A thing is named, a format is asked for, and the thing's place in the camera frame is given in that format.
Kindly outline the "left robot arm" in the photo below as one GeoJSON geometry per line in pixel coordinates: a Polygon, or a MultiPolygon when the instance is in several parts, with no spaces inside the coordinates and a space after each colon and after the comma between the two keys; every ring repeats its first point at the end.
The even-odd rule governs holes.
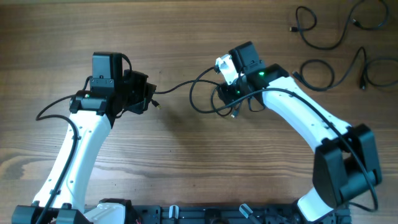
{"type": "Polygon", "coordinates": [[[139,223],[130,200],[106,198],[87,212],[85,195],[99,150],[116,119],[148,109],[156,86],[148,76],[123,68],[117,52],[95,52],[93,74],[68,97],[68,129],[55,164],[31,205],[18,205],[12,223],[139,223]]]}

